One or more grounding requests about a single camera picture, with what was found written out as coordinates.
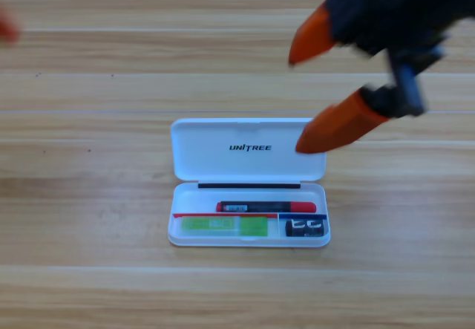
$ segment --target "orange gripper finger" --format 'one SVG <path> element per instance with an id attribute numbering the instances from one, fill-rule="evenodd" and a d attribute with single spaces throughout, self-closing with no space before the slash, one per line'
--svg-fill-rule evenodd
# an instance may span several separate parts
<path id="1" fill-rule="evenodd" d="M 19 27 L 10 15 L 4 9 L 0 8 L 0 38 L 9 43 L 15 43 L 19 37 Z"/>
<path id="2" fill-rule="evenodd" d="M 333 48 L 330 15 L 321 5 L 299 27 L 289 52 L 289 64 L 296 65 L 317 57 Z"/>
<path id="3" fill-rule="evenodd" d="M 315 154 L 349 145 L 390 120 L 371 110 L 359 91 L 331 105 L 310 121 L 300 136 L 297 153 Z"/>

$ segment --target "white plastic case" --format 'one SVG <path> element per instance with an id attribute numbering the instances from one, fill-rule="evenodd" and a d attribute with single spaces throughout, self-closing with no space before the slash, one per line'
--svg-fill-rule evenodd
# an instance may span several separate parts
<path id="1" fill-rule="evenodd" d="M 228 118 L 181 119 L 171 126 L 174 171 L 184 180 L 174 190 L 168 238 L 177 246 L 322 247 L 330 242 L 330 220 L 324 189 L 315 182 L 325 173 L 326 154 L 297 154 L 295 144 L 310 119 Z M 221 201 L 305 201 L 316 213 L 265 213 L 266 235 L 243 235 L 242 217 L 216 218 Z M 222 229 L 184 227 L 202 215 L 221 221 Z M 291 237 L 290 218 L 323 220 L 323 235 Z"/>

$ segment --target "white case lid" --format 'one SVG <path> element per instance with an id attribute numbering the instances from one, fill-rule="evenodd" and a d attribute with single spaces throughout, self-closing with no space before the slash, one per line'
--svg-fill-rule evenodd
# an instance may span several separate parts
<path id="1" fill-rule="evenodd" d="M 327 155 L 295 152 L 295 144 L 310 120 L 178 120 L 171 126 L 175 174 L 181 180 L 207 183 L 296 183 L 319 180 L 325 173 Z"/>

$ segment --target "wood grain surface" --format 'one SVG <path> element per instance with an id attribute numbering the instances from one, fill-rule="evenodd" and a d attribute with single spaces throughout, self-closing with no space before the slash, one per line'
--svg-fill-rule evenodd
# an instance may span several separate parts
<path id="1" fill-rule="evenodd" d="M 330 152 L 322 249 L 180 248 L 167 239 L 170 125 L 313 117 L 384 56 L 295 70 L 323 0 L 2 0 L 0 328 L 475 328 L 475 25 L 421 77 L 430 112 Z"/>

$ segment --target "red pen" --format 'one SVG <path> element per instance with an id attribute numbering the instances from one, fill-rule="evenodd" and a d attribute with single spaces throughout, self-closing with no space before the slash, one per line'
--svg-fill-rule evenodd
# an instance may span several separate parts
<path id="1" fill-rule="evenodd" d="M 317 212 L 309 201 L 221 201 L 217 212 Z"/>

